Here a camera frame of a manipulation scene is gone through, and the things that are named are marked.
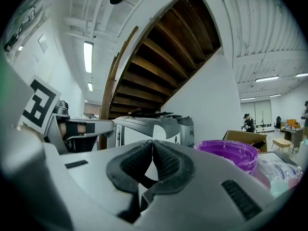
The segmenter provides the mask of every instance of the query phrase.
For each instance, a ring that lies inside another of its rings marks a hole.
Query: wooden stool
[[[283,151],[285,147],[289,147],[290,149],[290,146],[291,146],[291,142],[283,138],[273,139],[273,145],[271,146],[272,149],[273,149],[274,144],[278,146],[278,151],[280,148],[282,148],[282,151]]]

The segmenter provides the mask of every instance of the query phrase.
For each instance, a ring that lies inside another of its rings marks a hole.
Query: fluorescent light
[[[261,81],[267,81],[267,80],[274,80],[274,79],[278,79],[279,76],[271,76],[271,77],[265,77],[265,78],[260,78],[260,79],[256,79],[255,82],[261,82]]]
[[[271,95],[269,97],[272,98],[272,97],[278,97],[278,96],[281,96],[281,94]]]
[[[243,101],[243,100],[251,100],[251,99],[256,99],[256,98],[242,98],[241,101]]]
[[[83,56],[85,60],[85,68],[87,73],[92,73],[92,56],[93,56],[93,43],[85,41],[83,43]]]
[[[93,91],[92,83],[88,83],[88,88],[89,88],[90,91]]]
[[[302,73],[302,74],[297,74],[296,77],[304,77],[304,76],[308,76],[308,73]]]

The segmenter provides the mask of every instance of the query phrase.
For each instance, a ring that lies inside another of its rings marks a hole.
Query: white ceiling
[[[129,14],[139,0],[112,5],[109,0],[71,0],[69,25],[73,53],[84,78],[90,103],[100,104],[113,59],[113,48]],[[308,72],[308,46],[292,14],[281,0],[224,0],[232,27],[232,67],[241,98],[286,93],[300,84],[297,73]],[[94,43],[93,71],[86,73],[83,42]],[[270,82],[256,78],[279,75]],[[90,92],[87,82],[93,83]]]
[[[286,93],[308,72],[308,45],[281,0],[225,0],[232,26],[233,71],[241,98]],[[256,78],[279,75],[256,83]]]

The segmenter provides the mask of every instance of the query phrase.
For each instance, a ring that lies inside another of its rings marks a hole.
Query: floor
[[[274,138],[284,138],[284,133],[280,132],[279,129],[275,129],[274,132],[266,132],[264,133],[266,136],[266,142],[267,142],[267,146],[268,146],[268,151],[278,151],[278,146],[277,145],[273,145],[273,139]],[[279,152],[282,152],[283,154],[287,155],[292,161],[294,161],[296,163],[296,153],[298,152],[298,148],[294,149],[294,152],[292,154],[292,150],[293,150],[293,144],[291,144],[291,149],[289,150],[289,148],[280,148]]]

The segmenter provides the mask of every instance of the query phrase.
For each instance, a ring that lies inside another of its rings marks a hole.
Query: cardboard box
[[[245,144],[253,144],[261,141],[265,141],[265,144],[260,148],[261,152],[268,152],[268,146],[266,143],[266,135],[259,133],[247,133],[241,131],[228,130],[223,137],[225,141],[238,141]]]

